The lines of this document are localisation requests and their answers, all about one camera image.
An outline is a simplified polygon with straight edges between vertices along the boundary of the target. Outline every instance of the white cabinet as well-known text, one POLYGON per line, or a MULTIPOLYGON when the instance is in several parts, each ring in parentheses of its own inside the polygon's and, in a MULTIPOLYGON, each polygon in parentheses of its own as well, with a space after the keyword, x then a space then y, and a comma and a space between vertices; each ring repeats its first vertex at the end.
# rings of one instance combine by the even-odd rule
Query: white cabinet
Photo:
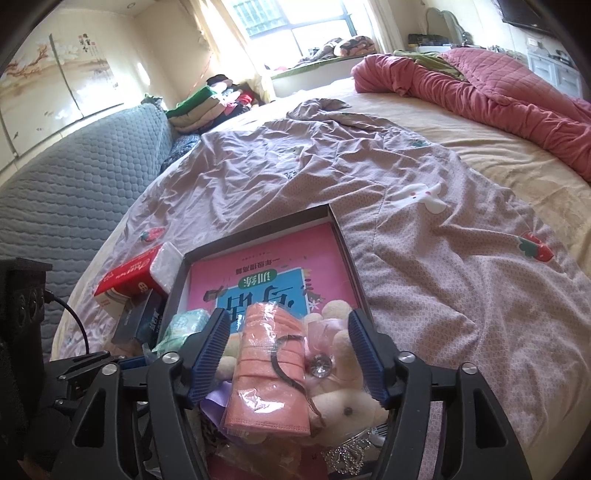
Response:
POLYGON ((581 77, 577 70, 548 57, 528 52, 530 70, 567 95, 583 98, 581 77))

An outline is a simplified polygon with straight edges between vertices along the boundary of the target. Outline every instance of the gray sofa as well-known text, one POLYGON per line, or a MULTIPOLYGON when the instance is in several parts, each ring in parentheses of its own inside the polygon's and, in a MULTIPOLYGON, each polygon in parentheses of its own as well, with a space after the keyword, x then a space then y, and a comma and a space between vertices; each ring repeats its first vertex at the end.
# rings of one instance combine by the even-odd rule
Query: gray sofa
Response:
MULTIPOLYGON (((0 258, 51 263, 47 288, 64 300, 173 146, 164 113, 114 113, 43 151, 0 187, 0 258)), ((48 358, 61 307, 41 326, 48 358)))

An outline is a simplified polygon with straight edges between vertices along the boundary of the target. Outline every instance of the toy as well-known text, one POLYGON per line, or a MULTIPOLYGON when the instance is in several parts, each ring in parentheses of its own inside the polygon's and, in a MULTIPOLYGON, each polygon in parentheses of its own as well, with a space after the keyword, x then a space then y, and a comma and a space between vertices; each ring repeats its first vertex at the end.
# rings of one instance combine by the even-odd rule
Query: toy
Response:
POLYGON ((222 358, 216 368, 215 379, 218 381, 231 382, 236 369, 236 359, 240 351, 240 333, 233 333, 228 338, 226 348, 223 351, 222 358))
MULTIPOLYGON (((359 432, 388 420, 388 412, 363 390, 344 388, 317 395, 313 400, 326 425, 313 440, 323 446, 340 445, 359 432)), ((311 409, 309 416, 311 426, 322 426, 320 418, 311 409)))
POLYGON ((311 442, 337 446, 363 430, 388 418, 371 395, 363 390, 363 372, 349 337, 348 317, 351 306, 332 300, 322 309, 322 317, 311 313, 304 318, 308 331, 309 373, 319 354, 332 361, 330 375, 319 378, 306 375, 306 389, 322 419, 310 409, 310 425, 316 429, 311 442))
POLYGON ((231 382, 236 369, 236 358, 233 356, 223 356, 216 368, 215 379, 219 382, 231 382))
POLYGON ((363 373, 351 345, 348 330, 341 330, 333 339, 334 375, 341 388, 363 388, 363 373))
POLYGON ((324 305, 322 318, 347 320, 352 310, 351 305, 344 300, 331 300, 324 305))

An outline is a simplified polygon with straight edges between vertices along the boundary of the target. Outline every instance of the book cover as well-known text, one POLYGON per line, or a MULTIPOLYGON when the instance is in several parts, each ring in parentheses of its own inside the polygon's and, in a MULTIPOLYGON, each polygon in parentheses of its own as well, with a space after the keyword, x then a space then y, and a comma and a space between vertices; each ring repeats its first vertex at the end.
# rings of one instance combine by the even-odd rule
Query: book cover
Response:
POLYGON ((329 223, 254 247, 195 262, 190 270, 189 310, 227 309, 231 332, 242 329, 246 308, 274 301, 296 317, 322 311, 331 300, 357 308, 347 267, 329 223))

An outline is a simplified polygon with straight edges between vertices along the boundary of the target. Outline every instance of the green clothing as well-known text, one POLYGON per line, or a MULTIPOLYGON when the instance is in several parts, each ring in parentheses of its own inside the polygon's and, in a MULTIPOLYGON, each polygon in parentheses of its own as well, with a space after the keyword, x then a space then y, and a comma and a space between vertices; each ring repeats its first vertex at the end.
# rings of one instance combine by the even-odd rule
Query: green clothing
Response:
POLYGON ((413 51, 396 50, 392 55, 395 57, 407 57, 414 60, 414 63, 425 67, 427 70, 445 73, 461 82, 466 81, 462 72, 443 60, 443 58, 439 57, 439 53, 437 52, 416 53, 413 51))
POLYGON ((187 113, 193 110, 196 106, 201 105, 205 100, 215 94, 216 92, 214 92, 211 87, 205 86, 186 100, 180 102, 176 108, 166 112, 166 117, 171 118, 173 116, 187 115, 187 113))

